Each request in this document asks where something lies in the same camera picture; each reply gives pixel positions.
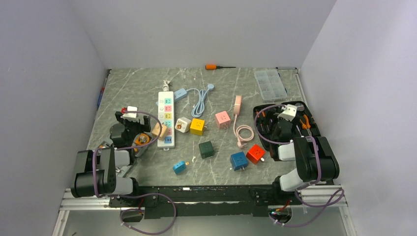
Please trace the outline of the orange cube adapter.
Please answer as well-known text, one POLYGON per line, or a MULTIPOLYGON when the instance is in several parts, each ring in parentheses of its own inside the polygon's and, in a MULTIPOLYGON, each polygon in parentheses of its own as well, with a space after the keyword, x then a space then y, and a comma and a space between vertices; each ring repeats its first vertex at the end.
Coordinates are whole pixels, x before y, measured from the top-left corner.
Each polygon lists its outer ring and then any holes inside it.
POLYGON ((163 141, 168 135, 168 127, 165 124, 159 125, 159 123, 156 123, 151 134, 154 138, 158 136, 158 140, 163 141))

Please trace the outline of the black tool case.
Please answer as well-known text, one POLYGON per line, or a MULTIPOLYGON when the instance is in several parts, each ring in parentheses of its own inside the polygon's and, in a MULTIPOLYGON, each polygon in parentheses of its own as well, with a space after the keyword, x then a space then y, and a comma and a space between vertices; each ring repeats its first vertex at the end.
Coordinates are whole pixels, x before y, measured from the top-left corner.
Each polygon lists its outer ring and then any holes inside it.
POLYGON ((268 108, 269 106, 272 104, 255 106, 252 112, 261 144, 274 161, 280 160, 279 143, 288 143, 295 137, 321 136, 312 113, 304 102, 288 101, 282 103, 281 107, 268 108), (296 106, 296 115, 292 121, 279 117, 287 105, 296 106))

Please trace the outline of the grey tool case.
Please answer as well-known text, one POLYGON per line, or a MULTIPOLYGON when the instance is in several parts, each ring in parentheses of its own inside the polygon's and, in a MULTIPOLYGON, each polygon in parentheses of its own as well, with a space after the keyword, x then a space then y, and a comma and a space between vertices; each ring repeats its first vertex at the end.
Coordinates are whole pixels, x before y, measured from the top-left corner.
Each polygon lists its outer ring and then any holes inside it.
POLYGON ((116 164, 116 175, 118 177, 125 177, 126 173, 132 168, 133 164, 136 163, 138 157, 141 157, 148 149, 148 144, 153 140, 150 133, 140 133, 135 136, 132 143, 132 148, 122 150, 123 153, 118 153, 115 148, 115 164, 116 164))

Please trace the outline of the red cube adapter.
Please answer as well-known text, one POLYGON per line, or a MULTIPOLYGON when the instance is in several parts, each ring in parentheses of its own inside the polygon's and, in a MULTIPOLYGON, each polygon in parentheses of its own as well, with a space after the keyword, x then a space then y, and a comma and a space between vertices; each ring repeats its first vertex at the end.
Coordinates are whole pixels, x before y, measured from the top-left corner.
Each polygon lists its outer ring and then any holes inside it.
POLYGON ((254 144, 246 153, 246 158, 252 162, 254 165, 259 162, 264 162, 264 155, 266 151, 259 145, 254 144))

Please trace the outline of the white power strip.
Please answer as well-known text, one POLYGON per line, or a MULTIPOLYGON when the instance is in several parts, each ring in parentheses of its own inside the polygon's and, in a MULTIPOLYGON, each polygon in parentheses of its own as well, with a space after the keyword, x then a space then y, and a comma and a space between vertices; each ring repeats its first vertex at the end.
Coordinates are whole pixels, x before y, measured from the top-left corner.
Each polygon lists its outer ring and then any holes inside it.
POLYGON ((157 141, 157 147, 163 150, 169 150, 175 147, 175 132, 174 132, 174 92, 169 89, 169 81, 163 81, 162 91, 158 93, 158 119, 166 126, 166 135, 162 135, 157 141))

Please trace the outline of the clear plastic organizer box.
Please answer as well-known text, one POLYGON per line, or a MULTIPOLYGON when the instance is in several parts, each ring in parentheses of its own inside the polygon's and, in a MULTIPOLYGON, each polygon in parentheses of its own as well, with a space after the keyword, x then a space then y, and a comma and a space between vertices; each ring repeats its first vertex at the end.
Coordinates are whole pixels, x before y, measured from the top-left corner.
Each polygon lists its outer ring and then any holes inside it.
POLYGON ((264 101, 287 98, 287 91, 277 69, 255 71, 254 76, 264 101))

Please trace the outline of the white and blue cube adapter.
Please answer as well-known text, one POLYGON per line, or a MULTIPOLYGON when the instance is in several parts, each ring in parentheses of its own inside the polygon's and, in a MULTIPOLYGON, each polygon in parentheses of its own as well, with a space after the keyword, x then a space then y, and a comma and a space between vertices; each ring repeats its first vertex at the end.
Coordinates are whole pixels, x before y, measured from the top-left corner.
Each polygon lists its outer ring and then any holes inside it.
POLYGON ((175 130, 181 133, 186 133, 190 130, 191 122, 192 120, 186 117, 178 118, 175 124, 175 130))

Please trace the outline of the dark blue cube adapter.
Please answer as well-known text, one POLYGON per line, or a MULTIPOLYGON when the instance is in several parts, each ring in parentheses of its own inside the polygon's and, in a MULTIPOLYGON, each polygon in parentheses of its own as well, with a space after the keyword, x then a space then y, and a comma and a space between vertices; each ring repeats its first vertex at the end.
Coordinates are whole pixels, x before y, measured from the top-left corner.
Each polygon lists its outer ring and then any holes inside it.
POLYGON ((248 166, 248 160, 243 151, 232 154, 230 162, 234 171, 245 169, 248 166))

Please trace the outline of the pink round cable reel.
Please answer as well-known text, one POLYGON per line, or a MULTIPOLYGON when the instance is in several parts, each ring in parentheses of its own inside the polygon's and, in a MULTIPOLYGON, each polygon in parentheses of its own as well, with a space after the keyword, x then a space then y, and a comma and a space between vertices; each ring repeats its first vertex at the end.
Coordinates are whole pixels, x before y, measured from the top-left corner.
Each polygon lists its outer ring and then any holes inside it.
POLYGON ((238 116, 240 114, 242 96, 237 95, 234 102, 234 115, 238 116))

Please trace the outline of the pink cube socket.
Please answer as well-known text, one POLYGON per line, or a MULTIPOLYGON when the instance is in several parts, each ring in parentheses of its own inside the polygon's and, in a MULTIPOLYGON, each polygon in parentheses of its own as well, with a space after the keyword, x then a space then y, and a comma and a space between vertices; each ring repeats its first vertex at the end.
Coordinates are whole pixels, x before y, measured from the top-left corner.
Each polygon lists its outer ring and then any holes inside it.
POLYGON ((231 124, 231 118, 226 111, 215 114, 215 122, 219 129, 227 129, 231 124))

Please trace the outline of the yellow cube adapter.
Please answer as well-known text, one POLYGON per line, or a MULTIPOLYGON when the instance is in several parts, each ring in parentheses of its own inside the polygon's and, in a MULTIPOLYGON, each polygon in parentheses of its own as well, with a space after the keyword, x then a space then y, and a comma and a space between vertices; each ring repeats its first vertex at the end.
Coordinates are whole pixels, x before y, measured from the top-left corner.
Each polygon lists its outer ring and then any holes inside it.
POLYGON ((203 119, 193 118, 190 125, 190 133, 203 136, 205 127, 205 121, 203 119))

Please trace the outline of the dark green cube adapter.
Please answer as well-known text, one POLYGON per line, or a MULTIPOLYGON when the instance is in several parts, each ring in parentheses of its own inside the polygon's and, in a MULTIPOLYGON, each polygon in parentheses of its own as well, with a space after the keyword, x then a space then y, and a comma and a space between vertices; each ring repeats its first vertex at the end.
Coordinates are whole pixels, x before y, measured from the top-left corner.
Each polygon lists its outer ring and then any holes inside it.
POLYGON ((199 144, 200 156, 205 159, 214 155, 214 148, 211 141, 199 144))

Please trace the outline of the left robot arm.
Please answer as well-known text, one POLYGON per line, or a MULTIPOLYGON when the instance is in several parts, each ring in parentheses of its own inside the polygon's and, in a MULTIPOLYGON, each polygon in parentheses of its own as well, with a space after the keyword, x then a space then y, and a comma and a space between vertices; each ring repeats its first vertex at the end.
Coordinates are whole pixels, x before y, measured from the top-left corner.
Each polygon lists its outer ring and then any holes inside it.
POLYGON ((75 198, 120 196, 130 207, 141 200, 139 184, 133 177, 124 177, 117 169, 129 169, 154 142, 150 134, 152 117, 139 112, 115 113, 117 123, 109 130, 110 142, 103 142, 95 150, 77 153, 71 183, 75 198))

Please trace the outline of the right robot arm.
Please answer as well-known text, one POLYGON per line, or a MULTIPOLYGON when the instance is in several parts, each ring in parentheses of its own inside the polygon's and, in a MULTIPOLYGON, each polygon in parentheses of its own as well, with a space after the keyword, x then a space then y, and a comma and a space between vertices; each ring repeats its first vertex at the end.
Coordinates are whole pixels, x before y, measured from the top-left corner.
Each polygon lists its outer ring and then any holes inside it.
POLYGON ((289 143, 275 147, 280 161, 295 161, 295 168, 277 178, 279 186, 271 190, 271 198, 283 204, 290 192, 304 186, 326 182, 339 177, 340 167, 324 136, 294 136, 289 143))

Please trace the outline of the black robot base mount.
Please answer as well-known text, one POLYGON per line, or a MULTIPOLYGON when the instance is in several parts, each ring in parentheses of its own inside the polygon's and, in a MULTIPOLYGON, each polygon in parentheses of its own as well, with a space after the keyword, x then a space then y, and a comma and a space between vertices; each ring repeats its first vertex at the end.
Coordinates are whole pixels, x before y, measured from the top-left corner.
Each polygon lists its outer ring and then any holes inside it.
POLYGON ((144 208, 145 219, 177 216, 251 215, 267 217, 270 210, 299 206, 294 192, 279 184, 140 186, 140 199, 112 197, 111 208, 144 208))

